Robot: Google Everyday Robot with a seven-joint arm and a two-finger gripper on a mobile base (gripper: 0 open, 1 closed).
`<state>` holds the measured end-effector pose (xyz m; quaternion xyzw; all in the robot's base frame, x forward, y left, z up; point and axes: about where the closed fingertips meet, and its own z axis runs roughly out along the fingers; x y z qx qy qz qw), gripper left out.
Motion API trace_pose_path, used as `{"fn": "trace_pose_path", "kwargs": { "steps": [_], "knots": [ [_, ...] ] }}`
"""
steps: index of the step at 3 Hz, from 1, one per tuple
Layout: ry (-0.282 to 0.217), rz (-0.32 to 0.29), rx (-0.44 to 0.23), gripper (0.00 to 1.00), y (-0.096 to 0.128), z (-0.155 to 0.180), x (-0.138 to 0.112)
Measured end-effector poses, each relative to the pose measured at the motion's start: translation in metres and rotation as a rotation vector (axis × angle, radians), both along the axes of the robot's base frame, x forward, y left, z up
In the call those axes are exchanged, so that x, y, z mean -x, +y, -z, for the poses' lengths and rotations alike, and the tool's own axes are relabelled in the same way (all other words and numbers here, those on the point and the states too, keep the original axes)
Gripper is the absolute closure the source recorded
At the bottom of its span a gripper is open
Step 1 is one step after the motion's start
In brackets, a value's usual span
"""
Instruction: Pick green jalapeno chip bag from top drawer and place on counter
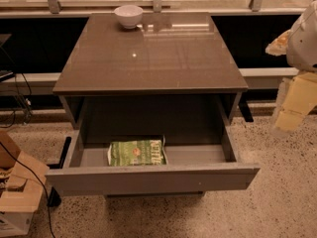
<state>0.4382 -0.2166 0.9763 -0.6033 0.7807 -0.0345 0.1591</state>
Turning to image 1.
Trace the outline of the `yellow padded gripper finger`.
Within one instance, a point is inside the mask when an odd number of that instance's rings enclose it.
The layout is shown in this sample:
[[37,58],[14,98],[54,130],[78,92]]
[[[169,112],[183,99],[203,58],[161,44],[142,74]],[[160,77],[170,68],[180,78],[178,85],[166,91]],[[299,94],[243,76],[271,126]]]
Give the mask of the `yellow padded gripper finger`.
[[271,56],[286,56],[288,52],[288,40],[291,31],[287,30],[275,38],[270,44],[265,48],[265,52]]
[[299,73],[292,79],[284,78],[276,97],[273,129],[293,132],[317,106],[317,74]]

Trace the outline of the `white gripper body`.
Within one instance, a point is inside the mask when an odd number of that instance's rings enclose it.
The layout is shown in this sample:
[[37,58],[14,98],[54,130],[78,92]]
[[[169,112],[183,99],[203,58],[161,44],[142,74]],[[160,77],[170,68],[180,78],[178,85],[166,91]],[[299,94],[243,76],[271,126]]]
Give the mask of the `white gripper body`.
[[292,25],[287,42],[289,65],[317,72],[317,0],[313,0]]

